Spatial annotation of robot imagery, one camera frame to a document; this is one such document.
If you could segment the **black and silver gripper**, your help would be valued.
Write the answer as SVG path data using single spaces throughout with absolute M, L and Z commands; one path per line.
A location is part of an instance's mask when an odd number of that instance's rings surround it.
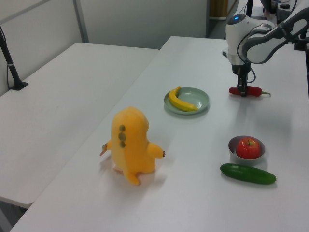
M 228 55 L 228 59 L 232 65 L 232 71 L 238 76 L 237 89 L 239 95 L 247 96 L 247 80 L 248 73 L 251 71 L 251 63 L 239 55 Z

